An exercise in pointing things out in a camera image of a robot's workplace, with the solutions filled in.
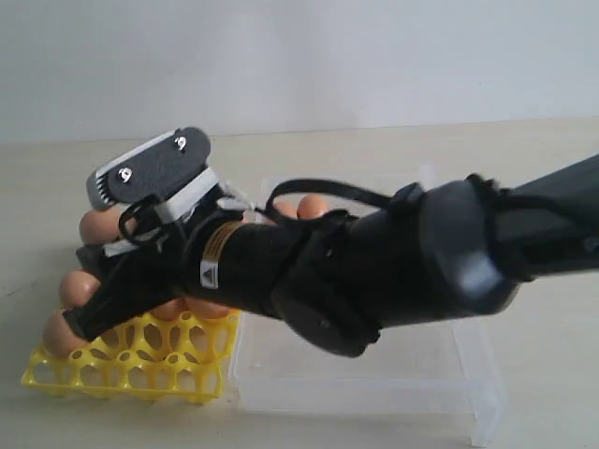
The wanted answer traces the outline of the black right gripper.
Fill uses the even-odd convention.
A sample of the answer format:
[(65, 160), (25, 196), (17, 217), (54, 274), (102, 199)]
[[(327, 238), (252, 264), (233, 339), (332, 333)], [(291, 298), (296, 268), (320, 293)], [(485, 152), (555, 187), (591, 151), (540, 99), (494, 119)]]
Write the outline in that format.
[(160, 224), (151, 212), (122, 212), (123, 236), (77, 251), (100, 285), (62, 316), (72, 333), (95, 340), (173, 299), (193, 297), (251, 313), (274, 313), (272, 293), (289, 267), (304, 223), (277, 210), (267, 224), (236, 211), (196, 211), (184, 224)]

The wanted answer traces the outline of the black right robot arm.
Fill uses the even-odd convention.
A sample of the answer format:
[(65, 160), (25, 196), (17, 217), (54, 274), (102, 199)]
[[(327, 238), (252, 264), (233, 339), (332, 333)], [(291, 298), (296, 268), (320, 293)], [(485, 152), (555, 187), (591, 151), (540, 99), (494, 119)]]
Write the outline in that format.
[[(598, 267), (598, 160), (508, 189), (472, 174), (392, 196), (294, 179), (273, 194), (321, 193), (372, 207), (292, 219), (227, 186), (209, 215), (161, 226), (129, 248), (84, 305), (78, 338), (187, 295), (285, 322), (312, 345), (357, 357), (382, 330), (503, 311), (538, 278)], [(258, 210), (261, 224), (242, 219)]]

